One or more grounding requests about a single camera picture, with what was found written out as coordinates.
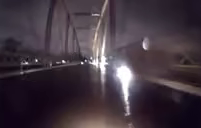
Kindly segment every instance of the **road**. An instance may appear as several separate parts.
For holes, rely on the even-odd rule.
[[[90,65],[0,79],[0,128],[201,128],[201,97]]]

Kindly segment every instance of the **lane marking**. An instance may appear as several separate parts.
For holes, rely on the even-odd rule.
[[[26,75],[26,74],[30,74],[30,73],[34,73],[34,72],[47,71],[47,70],[52,70],[52,69],[56,69],[56,68],[75,66],[75,65],[79,65],[79,64],[80,63],[72,63],[72,64],[67,64],[67,65],[53,66],[51,68],[39,68],[39,69],[30,69],[30,70],[26,70],[26,71],[14,71],[14,72],[9,72],[9,73],[2,73],[2,74],[0,74],[0,79],[13,77],[13,76]]]

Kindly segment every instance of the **dark sky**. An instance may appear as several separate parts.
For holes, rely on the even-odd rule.
[[[117,12],[117,45],[149,36],[168,40],[201,37],[201,0],[115,0]],[[102,0],[68,0],[70,11],[100,11]],[[0,39],[14,37],[25,47],[43,49],[49,0],[0,0]],[[56,15],[63,16],[63,10]],[[77,26],[94,24],[93,19],[75,18]],[[62,17],[55,17],[51,51],[62,50],[59,28]],[[90,31],[79,32],[81,47],[90,52]]]

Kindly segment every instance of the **wet road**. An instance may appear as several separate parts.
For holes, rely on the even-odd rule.
[[[201,97],[78,65],[0,80],[0,128],[201,128]]]

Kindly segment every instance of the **bridge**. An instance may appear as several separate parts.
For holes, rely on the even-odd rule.
[[[122,38],[123,0],[46,1],[41,48],[0,38],[0,128],[201,127],[201,47]]]

